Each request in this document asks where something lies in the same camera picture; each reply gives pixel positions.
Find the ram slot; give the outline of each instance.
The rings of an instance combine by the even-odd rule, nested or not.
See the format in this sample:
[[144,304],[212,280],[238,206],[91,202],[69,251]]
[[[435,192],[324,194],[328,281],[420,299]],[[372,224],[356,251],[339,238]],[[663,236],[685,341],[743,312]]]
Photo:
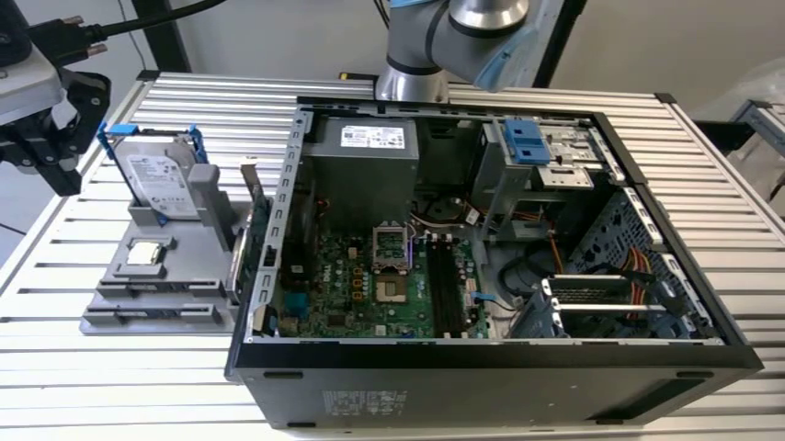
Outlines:
[[452,244],[430,242],[427,258],[434,334],[436,337],[444,334],[459,337],[463,331],[463,312]]

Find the power supply label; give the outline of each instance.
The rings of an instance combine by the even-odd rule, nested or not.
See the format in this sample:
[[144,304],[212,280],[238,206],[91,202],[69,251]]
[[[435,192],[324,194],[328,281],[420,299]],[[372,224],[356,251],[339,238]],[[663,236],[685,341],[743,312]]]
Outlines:
[[340,147],[404,149],[402,127],[346,126],[340,130]]
[[180,166],[165,156],[129,154],[128,164],[149,207],[172,219],[197,216]]
[[407,390],[323,390],[324,411],[332,416],[400,416]]

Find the motherboard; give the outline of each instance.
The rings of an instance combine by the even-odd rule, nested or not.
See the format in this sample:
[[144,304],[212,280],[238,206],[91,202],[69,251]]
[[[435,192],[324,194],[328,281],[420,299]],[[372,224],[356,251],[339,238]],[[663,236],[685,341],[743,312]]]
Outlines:
[[[392,233],[378,237],[375,247],[371,236],[319,237],[310,291],[286,293],[280,335],[487,338],[468,243],[403,234],[402,251]],[[379,268],[379,257],[404,256],[403,270]]]

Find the green motherboard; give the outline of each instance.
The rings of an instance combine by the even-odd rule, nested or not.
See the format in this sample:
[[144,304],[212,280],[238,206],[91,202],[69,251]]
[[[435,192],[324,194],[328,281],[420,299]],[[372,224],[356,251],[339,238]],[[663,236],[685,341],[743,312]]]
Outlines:
[[[395,244],[386,241],[387,238],[382,248],[394,250]],[[440,337],[434,335],[427,246],[424,239],[412,240],[411,268],[404,276],[398,271],[374,274],[372,239],[322,235],[307,313],[294,316],[284,311],[280,335],[304,338]],[[462,336],[487,338],[485,311],[482,305],[474,305],[470,296],[471,292],[479,291],[470,245],[456,241],[451,250],[458,274],[455,292],[460,296],[456,301],[463,311]]]

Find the aluminum extrusion table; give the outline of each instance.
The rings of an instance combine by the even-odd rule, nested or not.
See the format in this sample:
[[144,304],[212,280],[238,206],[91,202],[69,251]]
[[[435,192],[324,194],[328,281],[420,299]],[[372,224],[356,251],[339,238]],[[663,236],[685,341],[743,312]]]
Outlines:
[[[605,112],[650,180],[765,370],[645,427],[354,430],[376,439],[785,438],[785,226],[682,109],[654,95],[451,86],[456,104]],[[109,122],[156,129],[196,123],[220,184],[248,198],[238,171],[256,156],[274,193],[295,96],[371,98],[368,82],[307,82],[165,73],[139,81]],[[246,388],[226,382],[227,335],[81,336],[79,318],[128,224],[128,190],[104,153],[83,158],[83,193],[53,199],[0,271],[0,437],[290,439]]]

